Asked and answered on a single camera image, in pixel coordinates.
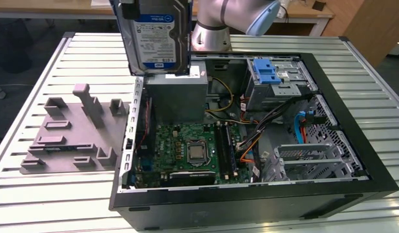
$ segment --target black cable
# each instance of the black cable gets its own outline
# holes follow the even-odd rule
[[[247,144],[250,141],[253,141],[258,135],[262,133],[262,131],[265,130],[265,126],[274,120],[277,119],[287,110],[287,108],[298,101],[302,100],[308,100],[312,97],[312,94],[306,94],[298,97],[293,97],[290,98],[286,102],[283,102],[281,105],[278,105],[262,118],[262,120],[259,121],[258,125],[255,126],[254,132],[253,132],[253,136],[250,136],[249,139],[246,139],[239,146],[242,147],[245,144]]]
[[[289,12],[287,12],[287,9],[282,6],[282,5],[279,5],[281,7],[282,7],[282,9],[283,9],[283,11],[285,11],[285,23],[289,23],[290,22],[290,18],[289,18]]]
[[[257,167],[257,169],[259,171],[259,176],[257,176],[255,182],[261,182],[262,171],[261,171],[261,159],[259,159],[258,142],[255,143],[251,150],[253,150],[253,156],[254,156],[254,164],[255,164],[254,166]]]

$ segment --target wire bundle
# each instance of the wire bundle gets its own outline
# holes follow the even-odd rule
[[[241,156],[241,161],[246,162],[243,160],[246,153],[250,151],[250,149],[254,147],[255,143],[258,142],[259,138],[261,138],[261,133],[265,130],[265,127],[269,123],[271,123],[271,121],[274,119],[277,119],[287,110],[287,108],[298,101],[300,100],[307,100],[312,97],[312,94],[306,94],[303,96],[299,97],[293,97],[290,98],[285,103],[282,103],[279,106],[277,106],[262,118],[261,122],[258,123],[258,125],[255,126],[254,132],[251,134],[251,136],[239,144],[239,147],[242,147],[243,145],[246,145],[247,143],[251,142],[251,144],[249,145],[245,153]]]

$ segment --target gray robot arm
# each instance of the gray robot arm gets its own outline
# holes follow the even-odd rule
[[[230,50],[229,27],[251,36],[263,35],[279,7],[278,0],[198,0],[197,25],[191,34],[194,50]]]

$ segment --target aluminum profile table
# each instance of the aluminum profile table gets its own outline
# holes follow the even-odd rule
[[[399,185],[399,98],[348,42],[336,37],[231,37],[235,51],[308,52],[330,78]],[[20,163],[46,114],[49,97],[78,102],[76,83],[100,101],[132,100],[134,77],[120,34],[66,33],[0,145],[0,233],[134,232],[108,210],[113,172],[22,175]],[[399,192],[328,219],[209,227],[171,232],[399,232]]]

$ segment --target hard drive label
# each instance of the hard drive label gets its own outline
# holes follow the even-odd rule
[[[174,40],[169,33],[174,28],[171,15],[141,15],[134,20],[138,50],[142,64],[150,69],[170,68],[175,64]]]

